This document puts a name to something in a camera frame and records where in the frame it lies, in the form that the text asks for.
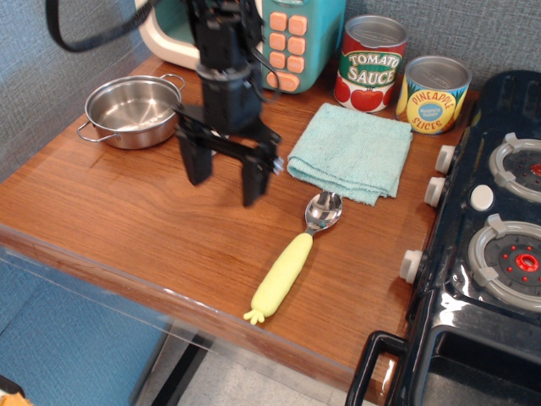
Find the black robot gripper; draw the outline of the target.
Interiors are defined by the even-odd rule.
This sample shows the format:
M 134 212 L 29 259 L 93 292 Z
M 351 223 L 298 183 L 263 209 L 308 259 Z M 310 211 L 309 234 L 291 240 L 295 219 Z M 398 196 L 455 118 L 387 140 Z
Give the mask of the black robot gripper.
M 238 159 L 242 167 L 243 205 L 265 194 L 270 173 L 282 171 L 277 146 L 281 137 L 261 121 L 265 101 L 259 69 L 198 69 L 203 104 L 180 103 L 178 141 L 192 185 L 212 174 L 212 154 Z

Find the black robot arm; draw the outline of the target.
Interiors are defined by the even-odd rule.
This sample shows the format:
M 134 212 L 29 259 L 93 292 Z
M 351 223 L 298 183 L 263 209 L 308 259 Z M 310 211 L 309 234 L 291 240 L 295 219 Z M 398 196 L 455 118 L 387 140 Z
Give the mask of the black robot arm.
M 253 1 L 190 1 L 187 9 L 203 103 L 175 107 L 183 164 L 190 183 L 199 185 L 212 174 L 213 153 L 239 160 L 243 205 L 251 206 L 265 194 L 271 173 L 282 169 L 281 138 L 260 118 L 263 20 Z

